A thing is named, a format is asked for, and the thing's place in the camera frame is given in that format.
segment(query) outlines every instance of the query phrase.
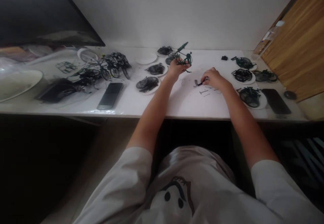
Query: black object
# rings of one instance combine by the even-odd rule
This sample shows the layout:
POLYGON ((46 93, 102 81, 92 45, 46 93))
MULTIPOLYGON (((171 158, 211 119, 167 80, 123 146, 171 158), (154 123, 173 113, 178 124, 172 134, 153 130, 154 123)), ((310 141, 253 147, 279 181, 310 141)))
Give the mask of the black object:
POLYGON ((275 89, 262 89, 268 104, 276 114, 290 114, 291 111, 275 89))
POLYGON ((253 87, 245 87, 243 89, 237 89, 240 99, 245 102, 249 107, 251 108, 257 108, 260 106, 259 98, 260 94, 259 91, 260 89, 253 89, 253 87))
POLYGON ((120 52, 113 52, 111 54, 102 55, 100 61, 101 61, 101 63, 103 61, 105 61, 107 63, 107 65, 105 65, 104 67, 108 71, 110 71, 110 74, 112 75, 112 77, 119 78, 119 76, 120 76, 119 69, 121 68, 125 77, 128 80, 130 79, 130 77, 127 73, 127 69, 132 66, 129 64, 129 62, 124 54, 122 54, 120 52))
POLYGON ((0 0, 0 47, 105 46, 72 0, 0 0))
POLYGON ((136 84, 136 87, 140 89, 140 92, 151 91, 153 88, 157 87, 159 79, 157 77, 145 77, 143 80, 136 84))
POLYGON ((233 71, 232 75, 239 82, 250 81, 252 79, 252 72, 244 69, 238 69, 236 71, 233 71))
POLYGON ((165 62, 167 65, 170 65, 171 62, 174 60, 174 59, 177 59, 177 58, 180 58, 180 55, 179 54, 171 54, 169 57, 167 57, 165 59, 165 62))
POLYGON ((73 83, 68 79, 61 78, 46 87, 35 99, 46 103, 58 103, 62 98, 77 92, 73 83))
POLYGON ((163 46, 163 47, 158 49, 158 53, 162 54, 162 55, 169 55, 172 52, 173 52, 173 49, 170 46, 168 46, 168 47, 163 46))
POLYGON ((74 82, 74 85, 85 87, 85 86, 94 86, 95 82, 102 78, 102 73, 98 69, 94 68, 82 68, 78 72, 72 75, 73 77, 79 76, 80 80, 74 82))
POLYGON ((123 83, 110 83, 97 107, 98 110, 112 109, 123 87, 123 83))
POLYGON ((162 65, 162 63, 158 63, 156 65, 152 65, 149 68, 145 69, 148 71, 151 75, 162 75, 164 73, 165 67, 162 65))
POLYGON ((263 82, 275 82, 278 80, 278 76, 270 71, 263 70, 263 71, 254 71, 256 81, 263 82))
POLYGON ((285 91, 284 92, 284 96, 288 99, 291 99, 291 100, 296 100, 297 99, 297 95, 296 93, 292 92, 292 91, 285 91))
POLYGON ((245 58, 245 57, 231 58, 231 60, 234 60, 234 59, 236 60, 237 65, 243 69, 251 69, 256 65, 256 63, 252 63, 248 58, 245 58))

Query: white t-shirt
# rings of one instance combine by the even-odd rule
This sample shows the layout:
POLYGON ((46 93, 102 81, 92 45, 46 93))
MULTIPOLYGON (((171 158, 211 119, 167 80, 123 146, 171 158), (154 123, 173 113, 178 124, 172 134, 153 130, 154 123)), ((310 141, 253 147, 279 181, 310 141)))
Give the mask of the white t-shirt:
POLYGON ((256 199, 236 187, 228 166, 204 148, 175 149, 148 188, 151 164, 147 150, 126 149, 74 223, 324 223, 278 162, 252 167, 256 199))

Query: dark floor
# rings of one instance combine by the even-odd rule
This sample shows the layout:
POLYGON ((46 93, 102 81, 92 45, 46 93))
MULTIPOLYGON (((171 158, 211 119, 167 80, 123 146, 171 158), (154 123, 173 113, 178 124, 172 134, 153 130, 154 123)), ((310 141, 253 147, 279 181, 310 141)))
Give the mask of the dark floor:
MULTIPOLYGON (((95 127, 54 116, 0 115, 0 119, 7 184, 4 202, 8 203, 5 222, 35 224, 50 212, 43 223, 72 223, 121 155, 138 122, 138 119, 109 118, 103 126, 95 127), (61 201, 64 195, 66 202, 61 201)), ((278 135, 285 134, 286 139, 294 139, 298 134, 315 137, 323 128, 323 124, 315 127, 261 123, 260 126, 283 162, 287 155, 282 156, 285 151, 278 147, 281 144, 278 135)), ((219 154, 234 171, 238 186, 254 196, 250 172, 231 122, 166 119, 158 135, 153 176, 163 157, 182 145, 197 145, 219 154)))

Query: white plate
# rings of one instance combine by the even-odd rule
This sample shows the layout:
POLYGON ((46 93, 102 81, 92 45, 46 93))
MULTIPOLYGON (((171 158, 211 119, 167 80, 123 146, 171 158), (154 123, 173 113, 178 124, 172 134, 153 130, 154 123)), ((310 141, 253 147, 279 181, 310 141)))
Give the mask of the white plate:
POLYGON ((160 75, 152 75, 148 71, 145 71, 148 77, 149 76, 152 76, 152 77, 160 77, 160 76, 164 76, 168 72, 168 66, 167 66, 167 64, 165 62, 156 62, 154 64, 151 64, 150 66, 147 66, 145 69, 147 69, 147 68, 149 68, 149 67, 151 67, 153 65, 160 64, 160 63, 164 66, 164 72, 163 72, 163 74, 160 74, 160 75))
POLYGON ((16 97, 35 86, 43 77, 37 70, 13 73, 0 80, 0 102, 16 97))
POLYGON ((135 61, 139 64, 151 64, 154 61, 156 61, 156 59, 158 58, 158 56, 156 54, 153 53, 143 53, 143 54, 138 54, 135 57, 135 61))
POLYGON ((235 78, 235 76, 233 76, 233 77, 234 77, 235 81, 237 81, 237 82, 239 82, 241 84, 245 84, 245 85, 252 84, 252 83, 255 82, 255 74, 253 74, 253 73, 252 73, 252 79, 250 81, 240 82, 235 78))
POLYGON ((268 103, 268 100, 267 100, 266 96, 263 94, 263 92, 259 91, 259 94, 260 94, 260 98, 259 98, 260 105, 257 108, 252 108, 252 107, 248 106, 245 102, 243 102, 246 105, 246 107, 248 107, 250 109, 264 109, 268 103))
POLYGON ((139 94, 142 94, 142 95, 149 95, 149 94, 152 94, 152 93, 154 93, 159 87, 160 87, 160 85, 161 85, 161 80, 159 79, 159 81, 158 81, 158 86, 156 86, 156 87, 154 87, 151 91, 147 91, 147 92, 140 92, 139 91, 139 89, 136 87, 136 84, 137 84, 138 82, 136 82, 135 83, 135 90, 136 90, 136 92, 138 92, 139 94))
POLYGON ((249 69, 249 71, 255 71, 256 69, 257 69, 257 65, 255 65, 255 66, 253 66, 251 69, 249 69))

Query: wooden panel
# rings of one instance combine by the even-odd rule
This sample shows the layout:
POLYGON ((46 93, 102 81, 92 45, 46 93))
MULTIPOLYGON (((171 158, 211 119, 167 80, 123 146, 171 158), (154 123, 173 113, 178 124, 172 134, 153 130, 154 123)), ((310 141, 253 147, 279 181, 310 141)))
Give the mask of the wooden panel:
POLYGON ((324 0, 297 0, 261 56, 302 101, 324 91, 324 0))

